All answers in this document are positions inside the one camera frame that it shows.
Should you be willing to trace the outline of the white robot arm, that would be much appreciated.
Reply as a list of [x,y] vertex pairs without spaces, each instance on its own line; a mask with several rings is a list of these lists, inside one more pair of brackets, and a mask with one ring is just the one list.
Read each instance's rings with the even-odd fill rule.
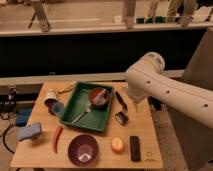
[[136,103],[152,96],[213,129],[213,91],[162,75],[163,57],[148,52],[125,72],[126,92]]

